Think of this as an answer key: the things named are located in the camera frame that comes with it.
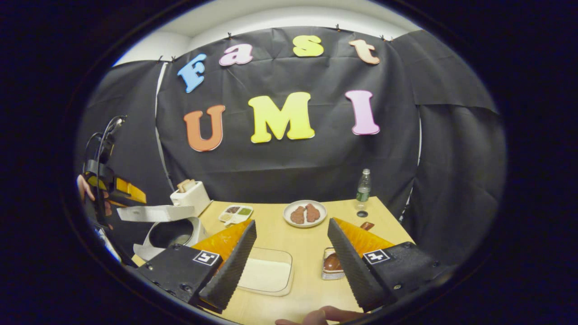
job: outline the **white plate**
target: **white plate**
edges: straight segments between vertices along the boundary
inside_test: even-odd
[[[296,224],[293,221],[291,221],[291,213],[293,211],[297,210],[297,207],[299,207],[299,206],[305,207],[309,203],[311,203],[317,210],[319,210],[319,219],[315,220],[314,222],[308,222],[307,221],[307,210],[305,210],[305,213],[304,213],[305,222],[303,224]],[[323,220],[325,220],[326,216],[327,216],[327,209],[325,209],[323,204],[321,204],[317,201],[312,201],[312,200],[295,201],[295,202],[287,205],[285,210],[283,210],[283,219],[285,219],[285,221],[287,221],[288,224],[295,226],[295,227],[298,227],[298,228],[309,228],[309,227],[316,226],[316,225],[322,223]]]

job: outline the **ceiling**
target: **ceiling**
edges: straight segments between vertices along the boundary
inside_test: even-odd
[[[181,15],[161,27],[159,31],[194,37],[238,17],[293,6],[343,9],[387,21],[408,31],[420,29],[408,19],[367,0],[215,0]]]

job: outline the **white wall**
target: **white wall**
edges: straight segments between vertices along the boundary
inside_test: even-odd
[[[199,21],[196,21],[195,17],[192,16],[198,12],[199,10],[193,10],[151,33],[133,46],[115,65],[139,60],[157,60],[161,55],[163,60],[169,61],[172,56],[179,57],[200,46],[226,38],[227,32],[236,35],[273,27],[319,26],[334,28],[336,24],[339,24],[342,29],[376,37],[384,35],[385,38],[391,39],[419,29],[418,26],[404,22],[403,17],[396,17],[392,12],[387,15],[392,22],[388,22],[367,14],[343,9],[299,6],[250,13],[227,20],[207,30],[199,31],[197,25]],[[187,23],[195,25],[195,30],[187,29]]]

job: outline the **wooden table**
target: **wooden table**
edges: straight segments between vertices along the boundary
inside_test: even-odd
[[[284,250],[293,257],[294,277],[291,292],[283,297],[264,296],[244,290],[235,290],[229,305],[220,317],[233,322],[259,325],[273,325],[276,319],[284,318],[300,322],[310,311],[332,305],[340,309],[362,311],[358,307],[346,278],[323,280],[321,263],[323,251],[331,247],[327,237],[329,219],[337,217],[360,226],[368,221],[375,226],[370,232],[394,245],[413,242],[411,237],[381,203],[377,197],[367,202],[365,218],[358,217],[355,200],[322,202],[327,208],[327,217],[312,228],[296,228],[283,219],[283,209],[287,204],[248,204],[241,202],[212,202],[200,215],[207,236],[225,229],[217,218],[231,204],[239,203],[253,207],[251,218],[257,227],[254,247]],[[138,256],[137,264],[144,263]]]

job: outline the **human hand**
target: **human hand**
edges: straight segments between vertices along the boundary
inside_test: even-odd
[[[90,201],[96,200],[96,198],[92,194],[92,191],[90,190],[90,185],[88,184],[88,182],[86,182],[86,180],[84,179],[84,177],[82,177],[82,175],[78,175],[78,177],[76,178],[76,187],[78,187],[78,192],[80,194],[80,200],[82,200],[83,202],[84,202],[85,193],[88,194]],[[104,191],[103,196],[104,196],[104,198],[107,198],[109,196],[108,192]],[[112,208],[110,207],[110,203],[108,203],[107,201],[105,201],[105,215],[106,216],[112,215]]]
[[[364,313],[343,311],[333,306],[321,307],[319,310],[308,313],[301,325],[328,325],[327,320],[333,320],[339,323],[363,317]],[[277,319],[275,325],[299,325],[287,319]]]

